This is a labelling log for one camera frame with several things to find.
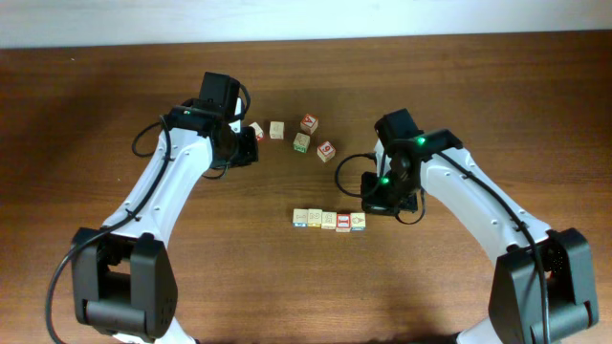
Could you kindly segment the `blue trimmed picture block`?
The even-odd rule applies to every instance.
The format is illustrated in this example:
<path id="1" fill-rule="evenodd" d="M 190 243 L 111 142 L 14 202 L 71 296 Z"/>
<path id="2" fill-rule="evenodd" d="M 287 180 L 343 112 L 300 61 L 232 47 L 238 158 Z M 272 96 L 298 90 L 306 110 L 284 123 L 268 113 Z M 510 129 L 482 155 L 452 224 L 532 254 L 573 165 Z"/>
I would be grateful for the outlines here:
<path id="1" fill-rule="evenodd" d="M 366 229 L 366 216 L 363 212 L 350 214 L 350 225 L 352 231 L 364 231 Z"/>

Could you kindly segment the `red letter I block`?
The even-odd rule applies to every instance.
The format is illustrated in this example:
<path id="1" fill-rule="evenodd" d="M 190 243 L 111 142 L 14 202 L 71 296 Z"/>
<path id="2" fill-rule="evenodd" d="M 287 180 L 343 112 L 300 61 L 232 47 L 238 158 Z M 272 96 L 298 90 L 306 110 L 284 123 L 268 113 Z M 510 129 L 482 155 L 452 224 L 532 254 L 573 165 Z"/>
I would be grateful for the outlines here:
<path id="1" fill-rule="evenodd" d="M 351 216 L 349 214 L 337 215 L 336 232 L 350 232 L 351 227 Z"/>

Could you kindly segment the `wooden number 3 block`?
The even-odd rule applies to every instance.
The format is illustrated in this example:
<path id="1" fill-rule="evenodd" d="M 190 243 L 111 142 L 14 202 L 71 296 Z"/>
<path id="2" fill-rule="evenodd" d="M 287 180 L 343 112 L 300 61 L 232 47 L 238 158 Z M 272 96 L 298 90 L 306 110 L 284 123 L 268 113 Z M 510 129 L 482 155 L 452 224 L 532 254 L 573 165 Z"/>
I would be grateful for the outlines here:
<path id="1" fill-rule="evenodd" d="M 337 213 L 323 211 L 321 213 L 321 228 L 335 230 L 337 228 Z"/>

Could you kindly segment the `red number 6 block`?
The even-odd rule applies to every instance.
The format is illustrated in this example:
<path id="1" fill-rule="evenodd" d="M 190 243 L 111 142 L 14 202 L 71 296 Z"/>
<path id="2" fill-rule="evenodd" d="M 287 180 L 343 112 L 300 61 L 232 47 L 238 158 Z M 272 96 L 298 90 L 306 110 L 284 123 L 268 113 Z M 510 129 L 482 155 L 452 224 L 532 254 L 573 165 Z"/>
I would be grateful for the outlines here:
<path id="1" fill-rule="evenodd" d="M 325 141 L 317 147 L 317 155 L 323 162 L 328 162 L 336 155 L 335 146 L 329 141 Z"/>

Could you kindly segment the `yellow number 2 block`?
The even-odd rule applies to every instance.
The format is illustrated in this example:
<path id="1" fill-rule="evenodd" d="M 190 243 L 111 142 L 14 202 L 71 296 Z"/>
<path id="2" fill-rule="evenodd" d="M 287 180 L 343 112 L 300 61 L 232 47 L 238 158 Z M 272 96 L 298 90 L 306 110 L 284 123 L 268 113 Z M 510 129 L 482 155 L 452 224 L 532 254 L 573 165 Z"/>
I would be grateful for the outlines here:
<path id="1" fill-rule="evenodd" d="M 308 209 L 308 227 L 321 227 L 322 223 L 322 210 L 316 208 Z"/>

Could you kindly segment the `wooden letter X block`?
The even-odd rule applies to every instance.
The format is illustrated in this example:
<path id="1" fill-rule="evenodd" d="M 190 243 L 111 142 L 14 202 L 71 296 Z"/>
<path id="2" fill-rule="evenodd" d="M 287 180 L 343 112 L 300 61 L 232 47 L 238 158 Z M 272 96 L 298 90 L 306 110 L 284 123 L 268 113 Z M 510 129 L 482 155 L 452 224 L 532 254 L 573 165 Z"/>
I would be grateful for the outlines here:
<path id="1" fill-rule="evenodd" d="M 303 208 L 295 208 L 293 212 L 293 226 L 307 227 L 308 226 L 308 210 Z"/>

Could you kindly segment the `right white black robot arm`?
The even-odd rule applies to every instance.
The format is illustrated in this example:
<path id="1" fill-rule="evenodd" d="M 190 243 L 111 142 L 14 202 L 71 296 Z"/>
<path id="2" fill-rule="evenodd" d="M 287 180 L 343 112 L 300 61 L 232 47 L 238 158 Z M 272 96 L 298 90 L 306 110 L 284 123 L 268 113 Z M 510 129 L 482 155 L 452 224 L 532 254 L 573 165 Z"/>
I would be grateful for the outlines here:
<path id="1" fill-rule="evenodd" d="M 374 129 L 376 170 L 361 178 L 362 209 L 399 217 L 431 196 L 494 265 L 487 317 L 448 343 L 558 343 L 598 323 L 592 252 L 577 229 L 554 230 L 513 201 L 448 129 L 426 133 L 406 109 Z"/>

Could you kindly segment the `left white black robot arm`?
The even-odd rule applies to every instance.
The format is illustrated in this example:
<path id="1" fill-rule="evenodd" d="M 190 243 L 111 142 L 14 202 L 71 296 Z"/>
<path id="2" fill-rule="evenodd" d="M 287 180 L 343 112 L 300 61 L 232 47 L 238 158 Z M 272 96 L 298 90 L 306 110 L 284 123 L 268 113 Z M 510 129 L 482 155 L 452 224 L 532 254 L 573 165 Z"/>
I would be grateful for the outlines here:
<path id="1" fill-rule="evenodd" d="M 205 73 L 199 95 L 160 117 L 158 143 L 121 206 L 99 229 L 80 228 L 61 265 L 72 270 L 76 320 L 122 343 L 191 343 L 175 312 L 167 254 L 194 185 L 258 160 L 250 96 L 237 79 Z"/>

